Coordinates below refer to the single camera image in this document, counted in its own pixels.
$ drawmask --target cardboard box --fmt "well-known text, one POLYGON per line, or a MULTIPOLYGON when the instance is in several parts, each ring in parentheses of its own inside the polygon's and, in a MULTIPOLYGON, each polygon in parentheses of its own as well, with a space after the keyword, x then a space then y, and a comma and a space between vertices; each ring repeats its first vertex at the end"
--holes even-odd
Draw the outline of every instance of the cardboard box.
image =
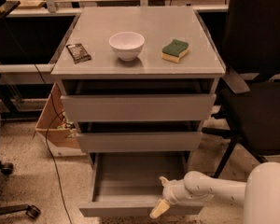
POLYGON ((51 94, 36 124, 35 130, 46 144, 46 133, 49 148, 54 156, 84 155, 77 142, 76 129, 57 129, 63 121, 62 96, 58 85, 53 85, 51 94))

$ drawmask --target brown box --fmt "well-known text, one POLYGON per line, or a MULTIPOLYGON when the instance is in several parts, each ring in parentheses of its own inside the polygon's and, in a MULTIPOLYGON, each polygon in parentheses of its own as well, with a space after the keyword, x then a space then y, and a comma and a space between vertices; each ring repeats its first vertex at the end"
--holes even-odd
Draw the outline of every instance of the brown box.
POLYGON ((61 96, 62 94, 58 88, 58 85, 55 83, 36 124, 35 130, 40 134, 45 142, 46 132, 48 132, 48 143, 50 147, 53 147, 53 149, 54 147, 67 147, 67 149, 64 148, 63 150, 61 148, 58 148, 58 150, 55 148, 55 150, 57 150, 57 153, 55 153, 57 156, 62 156, 66 150, 68 153, 68 148, 77 149, 76 153, 73 153, 73 155, 76 155, 77 151, 81 152, 77 142, 77 130, 69 128, 57 129, 57 127, 63 123, 61 120, 63 117, 63 104, 60 99, 61 96))

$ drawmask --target sponge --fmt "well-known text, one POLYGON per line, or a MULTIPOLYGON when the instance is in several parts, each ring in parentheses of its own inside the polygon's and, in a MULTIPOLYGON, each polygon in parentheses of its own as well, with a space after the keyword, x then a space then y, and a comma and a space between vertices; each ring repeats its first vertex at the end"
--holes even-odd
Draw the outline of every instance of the sponge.
POLYGON ((173 39, 173 41, 165 46, 161 51, 161 57, 164 60, 173 63, 179 63, 179 60, 189 52, 189 43, 173 39))

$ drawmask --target chair seat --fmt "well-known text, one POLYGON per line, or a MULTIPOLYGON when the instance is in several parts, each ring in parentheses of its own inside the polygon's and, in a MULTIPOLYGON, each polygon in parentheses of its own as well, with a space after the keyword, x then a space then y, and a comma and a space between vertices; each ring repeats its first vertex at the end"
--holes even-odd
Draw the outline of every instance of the chair seat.
POLYGON ((218 98, 243 137, 242 145, 260 155, 280 154, 280 83, 254 83, 242 95, 224 89, 218 98))

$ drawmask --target chair backrest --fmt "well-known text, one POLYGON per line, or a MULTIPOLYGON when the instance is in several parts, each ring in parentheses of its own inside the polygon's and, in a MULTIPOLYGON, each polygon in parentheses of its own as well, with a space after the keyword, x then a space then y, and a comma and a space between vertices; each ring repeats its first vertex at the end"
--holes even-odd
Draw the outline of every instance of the chair backrest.
POLYGON ((230 0, 222 58, 239 73, 279 73, 280 0, 230 0))

